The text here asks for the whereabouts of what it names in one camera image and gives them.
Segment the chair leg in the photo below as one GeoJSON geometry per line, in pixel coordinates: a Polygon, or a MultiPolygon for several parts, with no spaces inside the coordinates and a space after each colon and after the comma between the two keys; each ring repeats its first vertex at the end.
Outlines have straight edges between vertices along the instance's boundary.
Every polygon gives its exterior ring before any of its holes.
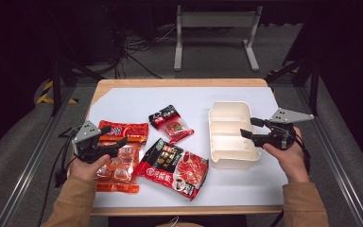
{"type": "Polygon", "coordinates": [[[177,29],[177,43],[176,43],[176,53],[175,53],[175,71],[181,71],[182,69],[182,8],[178,6],[178,17],[176,22],[176,29],[177,29]]]}
{"type": "Polygon", "coordinates": [[[251,69],[254,72],[259,71],[259,66],[258,62],[256,61],[254,52],[252,51],[252,43],[254,41],[256,29],[258,28],[259,19],[261,18],[261,12],[262,7],[258,7],[255,12],[255,17],[252,20],[250,38],[243,41],[244,48],[246,49],[247,56],[249,57],[251,69]]]}

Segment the dark background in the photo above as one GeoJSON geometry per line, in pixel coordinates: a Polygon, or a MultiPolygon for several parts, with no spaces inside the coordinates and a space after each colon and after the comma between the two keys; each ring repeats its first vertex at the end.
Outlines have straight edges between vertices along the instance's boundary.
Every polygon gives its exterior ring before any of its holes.
{"type": "MultiPolygon", "coordinates": [[[[260,24],[304,23],[311,19],[308,15],[314,15],[309,9],[264,7],[260,24]]],[[[363,151],[363,1],[346,1],[322,12],[306,24],[286,60],[295,61],[322,46],[320,75],[363,151]]],[[[80,5],[46,10],[32,1],[0,1],[0,139],[34,108],[36,89],[50,77],[56,56],[81,65],[115,61],[121,57],[117,45],[121,37],[110,31],[129,26],[152,39],[156,28],[174,24],[175,16],[173,6],[80,5]],[[51,40],[46,32],[54,34],[51,40]]]]}

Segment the plastic wrapper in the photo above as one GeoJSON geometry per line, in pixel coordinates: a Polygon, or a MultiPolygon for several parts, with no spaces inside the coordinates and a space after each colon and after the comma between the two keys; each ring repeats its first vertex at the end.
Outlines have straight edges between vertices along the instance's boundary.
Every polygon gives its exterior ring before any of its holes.
{"type": "Polygon", "coordinates": [[[112,130],[99,138],[100,146],[113,145],[125,136],[128,137],[128,143],[119,149],[117,157],[112,157],[97,171],[96,191],[137,193],[140,186],[136,182],[137,177],[132,173],[139,163],[140,153],[144,153],[148,137],[148,123],[124,124],[101,121],[99,128],[108,125],[112,126],[112,130]]]}
{"type": "Polygon", "coordinates": [[[208,159],[159,139],[134,169],[134,176],[172,188],[192,200],[208,173],[208,159]]]}
{"type": "Polygon", "coordinates": [[[100,141],[119,141],[124,137],[128,137],[130,143],[145,144],[148,138],[148,123],[141,124],[126,124],[116,123],[106,120],[99,122],[99,128],[111,126],[111,132],[102,135],[100,141]]]}
{"type": "Polygon", "coordinates": [[[157,113],[150,115],[148,120],[155,129],[167,136],[170,144],[174,144],[194,133],[194,130],[188,128],[173,105],[169,105],[157,113]]]}

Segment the metal rail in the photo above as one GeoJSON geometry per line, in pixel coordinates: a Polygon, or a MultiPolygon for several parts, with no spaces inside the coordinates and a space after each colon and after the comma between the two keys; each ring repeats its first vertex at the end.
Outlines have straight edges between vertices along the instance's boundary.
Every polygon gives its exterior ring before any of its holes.
{"type": "MultiPolygon", "coordinates": [[[[71,95],[74,91],[75,87],[65,87],[61,103],[66,103],[71,98],[71,95]]],[[[60,105],[60,108],[58,109],[58,112],[55,114],[55,116],[52,116],[49,119],[45,130],[43,131],[43,135],[37,144],[37,147],[34,149],[34,152],[31,155],[25,170],[20,175],[19,181],[15,185],[4,209],[2,210],[0,215],[0,227],[9,226],[10,221],[13,219],[13,216],[19,207],[23,196],[25,195],[31,180],[34,177],[38,165],[43,158],[46,144],[51,137],[52,131],[55,129],[59,119],[61,119],[61,115],[65,107],[66,105],[60,105]]]]}
{"type": "MultiPolygon", "coordinates": [[[[308,113],[311,112],[311,108],[308,106],[308,95],[303,87],[296,88],[296,91],[301,99],[301,102],[308,113]]],[[[329,166],[332,168],[333,173],[335,174],[335,178],[337,183],[343,193],[344,198],[346,199],[347,204],[350,207],[350,210],[353,213],[355,221],[358,226],[363,226],[363,206],[357,194],[355,193],[353,184],[346,174],[346,171],[343,168],[343,165],[339,161],[335,149],[333,148],[328,136],[325,133],[325,130],[320,122],[320,120],[316,117],[313,121],[314,127],[317,131],[318,138],[321,141],[322,146],[324,147],[323,154],[326,157],[326,160],[329,163],[329,166]]]]}

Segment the snack bag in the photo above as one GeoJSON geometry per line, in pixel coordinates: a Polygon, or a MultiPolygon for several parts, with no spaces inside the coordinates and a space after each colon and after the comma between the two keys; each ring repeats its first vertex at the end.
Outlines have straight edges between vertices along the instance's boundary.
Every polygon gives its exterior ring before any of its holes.
{"type": "Polygon", "coordinates": [[[99,141],[119,141],[123,137],[128,137],[128,142],[145,144],[148,138],[148,123],[125,124],[115,123],[106,120],[99,122],[99,128],[111,126],[111,132],[99,137],[99,141]]]}
{"type": "Polygon", "coordinates": [[[169,138],[170,144],[194,133],[194,130],[187,127],[187,124],[172,105],[150,115],[148,120],[155,129],[162,131],[169,138]]]}
{"type": "Polygon", "coordinates": [[[132,175],[140,160],[140,152],[148,137],[148,123],[125,124],[110,121],[100,121],[99,128],[110,125],[111,132],[99,138],[101,147],[113,145],[116,141],[128,137],[128,143],[119,149],[117,157],[101,167],[96,173],[96,191],[137,193],[140,186],[132,175]]]}
{"type": "Polygon", "coordinates": [[[208,159],[159,139],[134,169],[133,175],[172,188],[192,200],[208,172],[208,159]]]}

